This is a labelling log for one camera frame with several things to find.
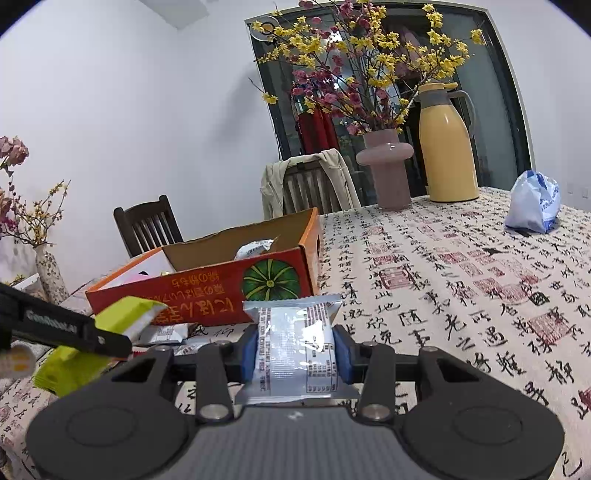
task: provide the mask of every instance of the ceiling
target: ceiling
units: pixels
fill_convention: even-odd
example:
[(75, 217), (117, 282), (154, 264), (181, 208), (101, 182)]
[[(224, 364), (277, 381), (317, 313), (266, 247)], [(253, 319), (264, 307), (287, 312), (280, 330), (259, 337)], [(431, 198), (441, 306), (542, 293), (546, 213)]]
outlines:
[(179, 30), (208, 16), (201, 0), (139, 0)]

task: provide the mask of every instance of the thermos lid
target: thermos lid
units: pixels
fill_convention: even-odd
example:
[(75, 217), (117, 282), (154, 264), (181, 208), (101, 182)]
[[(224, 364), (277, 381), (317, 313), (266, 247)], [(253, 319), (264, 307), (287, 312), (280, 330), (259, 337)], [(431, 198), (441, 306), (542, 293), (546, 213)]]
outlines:
[(425, 85), (421, 85), (418, 88), (419, 93), (429, 92), (430, 90), (452, 90), (457, 88), (457, 83), (441, 83), (441, 82), (431, 82), (426, 83)]

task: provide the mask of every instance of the green pumpkin illustration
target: green pumpkin illustration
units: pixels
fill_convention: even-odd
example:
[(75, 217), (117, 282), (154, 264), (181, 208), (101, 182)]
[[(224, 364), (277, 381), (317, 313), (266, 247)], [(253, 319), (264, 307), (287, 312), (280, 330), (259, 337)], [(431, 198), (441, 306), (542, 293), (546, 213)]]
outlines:
[(244, 272), (242, 293), (247, 300), (286, 300), (300, 296), (296, 269), (281, 260), (261, 260)]

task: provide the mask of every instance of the yellow thermos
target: yellow thermos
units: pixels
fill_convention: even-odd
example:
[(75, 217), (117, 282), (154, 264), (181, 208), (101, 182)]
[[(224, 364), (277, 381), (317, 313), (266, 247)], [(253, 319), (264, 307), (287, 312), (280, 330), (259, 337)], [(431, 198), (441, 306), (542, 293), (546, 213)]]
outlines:
[[(429, 198), (434, 202), (464, 202), (478, 198), (478, 181), (470, 138), (475, 113), (463, 90), (448, 93), (457, 83), (427, 83), (418, 88), (421, 118), (418, 135), (427, 173)], [(465, 97), (470, 131), (450, 98)]]

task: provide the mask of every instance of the dining table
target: dining table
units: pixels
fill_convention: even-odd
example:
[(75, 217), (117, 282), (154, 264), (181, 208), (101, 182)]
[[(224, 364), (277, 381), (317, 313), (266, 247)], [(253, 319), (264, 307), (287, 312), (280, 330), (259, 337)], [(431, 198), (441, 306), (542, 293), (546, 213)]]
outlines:
[[(548, 234), (516, 231), (504, 225), (510, 201), (507, 191), (481, 187), (469, 202), (417, 197), (400, 212), (323, 215), (319, 288), (341, 295), (334, 322), (356, 342), (409, 355), (440, 348), (549, 408), (565, 431), (550, 478), (588, 480), (591, 213), (563, 206)], [(63, 306), (91, 314), (84, 290)], [(234, 341), (247, 326), (196, 325), (192, 335)], [(177, 408), (192, 413), (195, 395), (185, 383)], [(396, 396), (398, 414), (417, 404), (413, 383), (398, 383)], [(0, 445), (15, 478), (39, 478), (24, 434), (53, 400), (31, 378), (1, 398)]]

